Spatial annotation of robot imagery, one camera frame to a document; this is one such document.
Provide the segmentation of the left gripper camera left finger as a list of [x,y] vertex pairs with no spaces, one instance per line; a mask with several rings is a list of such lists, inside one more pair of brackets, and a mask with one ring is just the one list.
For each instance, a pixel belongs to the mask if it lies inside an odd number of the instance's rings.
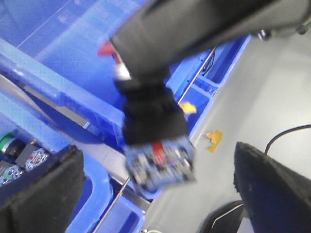
[[85,184],[84,155],[67,145],[0,188],[2,233],[64,233]]

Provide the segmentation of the blue sleeved robot arm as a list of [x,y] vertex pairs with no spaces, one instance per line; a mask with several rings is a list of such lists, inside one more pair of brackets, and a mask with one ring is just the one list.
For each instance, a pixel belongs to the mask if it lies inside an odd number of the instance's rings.
[[308,0],[149,0],[111,43],[137,80],[162,80],[169,66],[261,30],[295,28],[311,15]]

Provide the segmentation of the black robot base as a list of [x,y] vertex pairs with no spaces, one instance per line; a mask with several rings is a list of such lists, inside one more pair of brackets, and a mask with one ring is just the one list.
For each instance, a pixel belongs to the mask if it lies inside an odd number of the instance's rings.
[[242,200],[222,205],[202,221],[197,233],[254,233]]

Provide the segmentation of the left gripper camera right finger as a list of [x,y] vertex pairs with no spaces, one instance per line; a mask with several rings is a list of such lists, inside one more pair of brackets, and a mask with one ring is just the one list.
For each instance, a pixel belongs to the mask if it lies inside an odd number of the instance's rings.
[[310,179],[247,143],[236,143],[234,186],[254,232],[311,231]]

